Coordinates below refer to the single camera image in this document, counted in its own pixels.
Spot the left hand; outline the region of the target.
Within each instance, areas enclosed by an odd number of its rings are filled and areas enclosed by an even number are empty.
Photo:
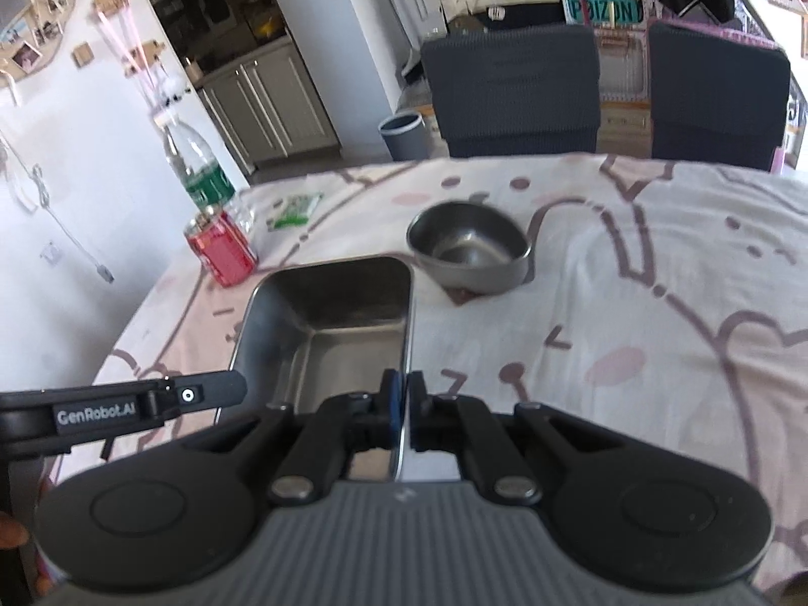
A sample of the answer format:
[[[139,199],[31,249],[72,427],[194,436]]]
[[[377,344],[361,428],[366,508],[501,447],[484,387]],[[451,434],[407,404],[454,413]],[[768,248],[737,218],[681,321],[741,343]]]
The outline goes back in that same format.
[[[17,550],[17,548],[25,546],[29,542],[30,535],[29,531],[19,521],[2,512],[0,513],[0,539],[2,539],[0,547],[3,550]],[[34,582],[34,592],[36,592],[37,596],[44,596],[54,588],[54,582],[49,577],[44,561],[39,555],[36,556],[36,561],[37,575]]]

